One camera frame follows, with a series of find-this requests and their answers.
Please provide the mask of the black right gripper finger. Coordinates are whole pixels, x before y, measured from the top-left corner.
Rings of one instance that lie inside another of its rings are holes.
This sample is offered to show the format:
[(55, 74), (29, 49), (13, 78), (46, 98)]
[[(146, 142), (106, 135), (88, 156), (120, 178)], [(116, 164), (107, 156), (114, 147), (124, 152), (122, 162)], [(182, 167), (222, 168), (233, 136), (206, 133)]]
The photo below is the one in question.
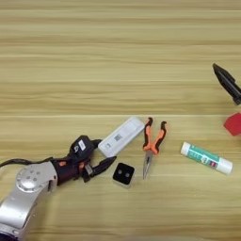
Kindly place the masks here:
[(216, 63), (213, 64), (213, 70), (217, 77), (219, 84), (233, 98), (236, 105), (241, 104), (241, 88), (235, 84), (235, 79), (230, 75), (228, 71), (218, 66)]

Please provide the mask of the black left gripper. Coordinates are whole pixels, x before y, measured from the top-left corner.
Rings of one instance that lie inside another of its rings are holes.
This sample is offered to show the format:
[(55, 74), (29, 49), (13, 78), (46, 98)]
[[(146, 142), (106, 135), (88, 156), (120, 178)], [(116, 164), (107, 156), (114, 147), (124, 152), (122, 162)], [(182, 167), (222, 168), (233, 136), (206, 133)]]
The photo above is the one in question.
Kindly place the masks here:
[[(101, 139), (91, 141), (94, 148), (102, 142)], [(92, 155), (80, 155), (69, 153), (62, 158), (52, 158), (50, 162), (56, 170), (57, 184), (62, 185), (69, 180), (77, 180), (82, 178), (84, 182), (88, 182), (91, 177), (97, 176), (105, 172), (116, 160), (116, 156), (107, 157), (101, 161), (96, 167), (90, 166)]]

